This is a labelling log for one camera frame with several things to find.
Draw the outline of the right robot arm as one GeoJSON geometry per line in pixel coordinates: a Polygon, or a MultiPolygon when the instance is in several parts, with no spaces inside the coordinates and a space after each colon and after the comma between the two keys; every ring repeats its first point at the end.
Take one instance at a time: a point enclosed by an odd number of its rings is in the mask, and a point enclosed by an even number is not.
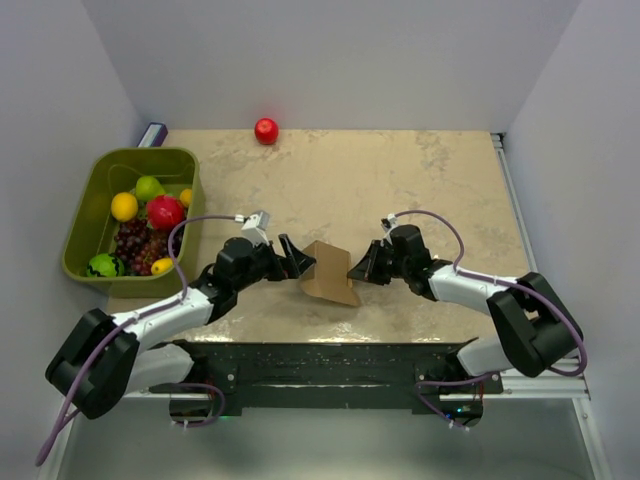
{"type": "Polygon", "coordinates": [[[469,392],[481,376],[511,368],[532,378],[546,370],[573,377],[586,369],[580,328],[536,272],[491,277],[460,268],[433,257],[418,227],[401,225],[372,241],[348,277],[376,285],[400,278],[417,296],[491,317],[496,335],[464,344],[445,369],[446,382],[456,392],[469,392]]]}

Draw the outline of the small orange fruit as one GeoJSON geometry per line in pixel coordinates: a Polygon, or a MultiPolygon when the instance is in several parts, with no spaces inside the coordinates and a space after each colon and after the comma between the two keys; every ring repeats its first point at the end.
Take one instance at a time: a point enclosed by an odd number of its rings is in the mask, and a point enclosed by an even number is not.
{"type": "Polygon", "coordinates": [[[178,200],[182,206],[187,209],[192,204],[193,191],[190,188],[182,190],[179,194],[178,200]]]}

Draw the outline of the purple white box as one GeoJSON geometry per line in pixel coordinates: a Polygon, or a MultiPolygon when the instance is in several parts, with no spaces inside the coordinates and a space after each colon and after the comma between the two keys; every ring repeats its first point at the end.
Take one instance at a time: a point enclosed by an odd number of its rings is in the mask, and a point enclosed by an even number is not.
{"type": "Polygon", "coordinates": [[[138,148],[157,148],[164,144],[168,135],[168,129],[165,124],[152,122],[149,123],[143,135],[138,141],[138,148]]]}

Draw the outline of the small watermelon toy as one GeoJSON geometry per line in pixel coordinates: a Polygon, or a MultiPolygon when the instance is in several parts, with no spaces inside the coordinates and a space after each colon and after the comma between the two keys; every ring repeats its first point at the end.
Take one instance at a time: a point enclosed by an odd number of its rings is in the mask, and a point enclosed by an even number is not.
{"type": "Polygon", "coordinates": [[[86,266],[86,275],[93,278],[115,278],[125,274],[125,265],[114,254],[101,253],[92,257],[86,266]]]}

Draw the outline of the brown cardboard box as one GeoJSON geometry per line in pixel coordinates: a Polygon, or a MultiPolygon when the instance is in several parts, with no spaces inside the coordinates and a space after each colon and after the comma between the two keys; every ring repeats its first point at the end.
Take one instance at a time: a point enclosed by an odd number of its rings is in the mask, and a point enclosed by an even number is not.
{"type": "Polygon", "coordinates": [[[349,251],[316,240],[303,252],[316,260],[299,280],[306,295],[350,307],[361,306],[353,281],[347,277],[351,268],[349,251]]]}

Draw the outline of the purple grapes bunch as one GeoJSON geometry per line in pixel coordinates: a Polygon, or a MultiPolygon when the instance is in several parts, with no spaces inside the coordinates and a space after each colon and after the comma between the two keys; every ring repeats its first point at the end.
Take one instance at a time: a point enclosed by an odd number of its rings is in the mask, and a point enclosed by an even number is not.
{"type": "Polygon", "coordinates": [[[145,219],[134,218],[120,223],[113,241],[114,255],[125,265],[123,276],[153,276],[151,265],[159,258],[169,257],[169,252],[178,256],[181,250],[184,229],[181,228],[169,241],[167,231],[157,231],[147,225],[145,219]]]}

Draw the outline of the green plastic bin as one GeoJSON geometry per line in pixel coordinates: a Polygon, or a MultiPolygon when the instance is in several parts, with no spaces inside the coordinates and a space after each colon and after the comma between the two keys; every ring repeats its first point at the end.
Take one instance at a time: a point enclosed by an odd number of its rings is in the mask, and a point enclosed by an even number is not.
{"type": "Polygon", "coordinates": [[[181,289],[174,269],[157,276],[92,278],[86,275],[89,260],[114,249],[118,223],[110,213],[112,198],[131,192],[142,176],[153,176],[167,193],[177,196],[192,190],[189,219],[204,213],[205,195],[199,178],[199,161],[179,147],[122,148],[103,155],[94,164],[79,201],[64,252],[62,268],[67,276],[114,298],[159,298],[181,289]]]}

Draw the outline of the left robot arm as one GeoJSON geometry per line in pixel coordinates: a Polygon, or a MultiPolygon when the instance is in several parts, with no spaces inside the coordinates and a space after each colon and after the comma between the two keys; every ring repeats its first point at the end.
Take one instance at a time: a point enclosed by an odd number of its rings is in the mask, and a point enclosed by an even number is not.
{"type": "Polygon", "coordinates": [[[86,312],[45,371],[46,380],[89,419],[111,410],[125,395],[134,364],[169,337],[208,325],[237,305],[239,293],[262,280],[297,279],[316,259],[278,236],[284,254],[270,242],[225,242],[214,263],[180,292],[143,309],[86,312]]]}

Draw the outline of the yellow lemon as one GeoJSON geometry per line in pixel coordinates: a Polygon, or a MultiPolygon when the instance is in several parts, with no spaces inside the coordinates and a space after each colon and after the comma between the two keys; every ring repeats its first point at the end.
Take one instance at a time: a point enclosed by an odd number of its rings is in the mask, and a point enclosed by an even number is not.
{"type": "Polygon", "coordinates": [[[138,200],[129,192],[121,192],[116,194],[111,201],[111,215],[118,222],[128,222],[134,219],[138,214],[138,200]]]}

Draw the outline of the red apple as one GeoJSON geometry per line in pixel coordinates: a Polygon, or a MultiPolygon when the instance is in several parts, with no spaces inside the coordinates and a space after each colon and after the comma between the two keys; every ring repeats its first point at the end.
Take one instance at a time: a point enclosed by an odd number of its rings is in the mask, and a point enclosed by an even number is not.
{"type": "Polygon", "coordinates": [[[254,136],[262,145],[273,145],[279,136],[279,126],[271,118],[261,118],[254,126],[254,136]]]}

